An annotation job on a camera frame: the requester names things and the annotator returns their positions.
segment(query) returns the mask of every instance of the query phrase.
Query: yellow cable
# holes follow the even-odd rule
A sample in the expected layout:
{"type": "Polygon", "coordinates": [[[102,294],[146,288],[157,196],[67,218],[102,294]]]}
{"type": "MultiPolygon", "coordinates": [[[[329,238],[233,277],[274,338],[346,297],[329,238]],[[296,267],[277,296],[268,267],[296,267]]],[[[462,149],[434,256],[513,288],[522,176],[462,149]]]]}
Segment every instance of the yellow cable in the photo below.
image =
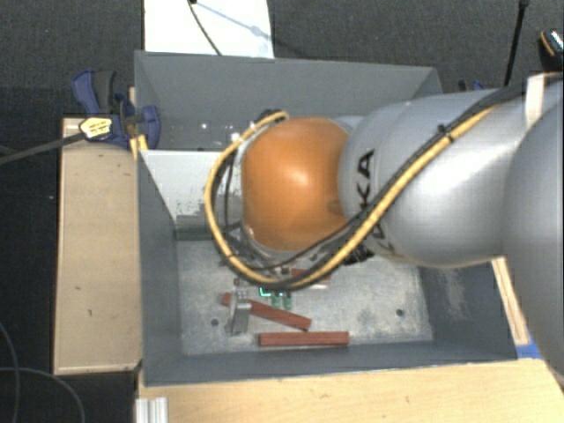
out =
{"type": "Polygon", "coordinates": [[[288,119],[290,116],[286,111],[278,111],[272,115],[268,115],[265,118],[261,119],[256,125],[250,127],[249,129],[245,130],[243,134],[238,137],[235,141],[229,145],[216,159],[213,167],[211,168],[210,174],[208,175],[208,180],[205,184],[204,189],[204,208],[205,208],[205,216],[208,219],[208,224],[210,225],[211,233],[213,234],[213,238],[218,243],[219,248],[229,260],[229,263],[233,265],[237,270],[239,270],[244,275],[259,281],[261,283],[266,284],[275,284],[277,282],[274,278],[266,278],[260,273],[257,273],[251,270],[246,264],[241,262],[238,257],[236,257],[227,244],[225,238],[223,238],[223,234],[218,225],[218,221],[215,219],[215,215],[213,214],[213,206],[212,206],[212,188],[213,183],[215,181],[215,177],[221,168],[221,165],[225,162],[225,160],[231,155],[234,151],[236,151],[239,146],[252,137],[257,131],[259,131],[262,127],[273,123],[279,119],[288,119]]]}
{"type": "MultiPolygon", "coordinates": [[[[473,117],[467,119],[466,121],[460,123],[456,126],[448,135],[445,135],[441,139],[439,139],[434,145],[429,147],[427,151],[425,151],[418,159],[416,159],[412,165],[410,165],[396,180],[396,182],[391,186],[388,192],[383,196],[381,201],[375,206],[375,208],[368,214],[367,218],[364,222],[359,226],[356,232],[351,236],[347,243],[339,250],[335,255],[325,263],[321,268],[314,271],[313,273],[307,275],[305,278],[293,282],[292,284],[286,287],[287,290],[293,290],[296,288],[300,288],[302,286],[306,286],[307,284],[311,284],[315,282],[318,278],[322,277],[323,275],[327,274],[328,272],[332,271],[334,268],[339,266],[341,262],[345,260],[345,258],[351,254],[354,249],[362,243],[362,241],[368,236],[370,231],[374,228],[374,226],[378,223],[380,218],[384,215],[384,213],[389,209],[389,207],[393,204],[396,200],[397,196],[404,190],[404,188],[409,184],[413,178],[419,174],[432,160],[434,160],[444,149],[446,149],[455,139],[461,137],[464,133],[474,127],[478,122],[480,122],[486,115],[488,115],[494,107],[486,108],[473,117]]],[[[219,248],[226,256],[228,261],[233,265],[237,270],[239,270],[244,276],[255,280],[258,283],[269,285],[269,284],[277,284],[279,281],[274,278],[267,278],[256,271],[250,269],[246,264],[241,262],[236,256],[234,256],[233,251],[229,248],[228,244],[226,243],[221,231],[219,230],[219,226],[215,219],[215,216],[212,211],[212,184],[215,180],[215,176],[219,171],[219,168],[225,161],[225,159],[241,145],[243,141],[251,137],[257,130],[262,128],[268,123],[273,122],[274,120],[279,119],[281,116],[285,118],[288,117],[286,113],[276,113],[274,115],[268,116],[267,118],[263,119],[262,121],[258,122],[254,128],[251,128],[243,135],[232,143],[227,149],[219,156],[218,160],[214,164],[213,168],[211,169],[210,175],[208,177],[208,182],[206,183],[205,192],[204,192],[204,203],[205,203],[205,212],[210,223],[210,229],[213,233],[213,236],[216,242],[219,245],[219,248]]]]}

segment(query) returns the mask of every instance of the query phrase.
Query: red stick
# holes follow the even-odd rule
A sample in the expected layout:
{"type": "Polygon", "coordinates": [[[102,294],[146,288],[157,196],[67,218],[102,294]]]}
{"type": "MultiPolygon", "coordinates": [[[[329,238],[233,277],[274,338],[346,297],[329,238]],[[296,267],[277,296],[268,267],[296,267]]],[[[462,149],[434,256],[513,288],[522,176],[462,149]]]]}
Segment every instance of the red stick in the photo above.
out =
{"type": "MultiPolygon", "coordinates": [[[[225,293],[221,304],[224,306],[229,306],[231,302],[231,294],[225,293]]],[[[262,302],[249,300],[250,302],[250,314],[254,316],[260,316],[267,320],[271,320],[276,323],[284,324],[285,326],[290,326],[300,330],[309,330],[311,326],[311,320],[305,316],[296,315],[292,312],[286,312],[280,308],[274,308],[267,306],[262,302]]]]}
{"type": "Polygon", "coordinates": [[[346,346],[348,332],[264,332],[259,346],[346,346]]]}

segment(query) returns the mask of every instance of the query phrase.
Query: bin floor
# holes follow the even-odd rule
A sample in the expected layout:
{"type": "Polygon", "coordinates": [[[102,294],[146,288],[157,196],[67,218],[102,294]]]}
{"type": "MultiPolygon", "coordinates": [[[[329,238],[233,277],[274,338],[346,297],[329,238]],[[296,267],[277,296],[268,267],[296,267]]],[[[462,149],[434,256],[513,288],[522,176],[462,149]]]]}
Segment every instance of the bin floor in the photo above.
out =
{"type": "MultiPolygon", "coordinates": [[[[297,330],[253,315],[248,333],[228,336],[229,309],[220,299],[233,289],[235,275],[220,266],[210,241],[179,241],[177,255],[185,355],[298,349],[258,347],[260,332],[297,330]]],[[[270,304],[270,298],[260,297],[256,286],[249,287],[249,298],[270,304]]],[[[312,320],[311,331],[348,330],[351,345],[433,338],[418,269],[381,257],[341,267],[327,288],[294,292],[292,301],[292,312],[312,320]]]]}

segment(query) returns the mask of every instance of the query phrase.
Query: blue clamp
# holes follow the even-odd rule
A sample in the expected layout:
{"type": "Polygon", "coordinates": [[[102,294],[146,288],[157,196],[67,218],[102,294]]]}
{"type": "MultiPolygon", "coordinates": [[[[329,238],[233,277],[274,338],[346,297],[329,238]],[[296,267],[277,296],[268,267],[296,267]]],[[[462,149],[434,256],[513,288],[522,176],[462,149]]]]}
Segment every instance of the blue clamp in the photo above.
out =
{"type": "Polygon", "coordinates": [[[115,72],[112,70],[83,70],[71,81],[75,99],[86,110],[89,117],[103,115],[111,120],[111,135],[98,139],[129,149],[127,126],[136,125],[136,134],[145,134],[150,149],[155,149],[160,139],[160,119],[155,106],[141,108],[139,115],[130,100],[121,93],[114,93],[115,72]]]}

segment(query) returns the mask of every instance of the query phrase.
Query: white paper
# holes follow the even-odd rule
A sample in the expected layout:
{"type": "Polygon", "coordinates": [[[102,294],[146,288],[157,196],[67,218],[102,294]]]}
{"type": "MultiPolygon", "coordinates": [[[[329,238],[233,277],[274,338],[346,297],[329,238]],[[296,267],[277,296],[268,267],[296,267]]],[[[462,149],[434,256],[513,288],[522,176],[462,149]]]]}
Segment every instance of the white paper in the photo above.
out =
{"type": "MultiPolygon", "coordinates": [[[[198,0],[194,10],[222,55],[274,57],[266,0],[198,0]]],[[[186,0],[145,0],[145,50],[215,55],[186,0]]]]}

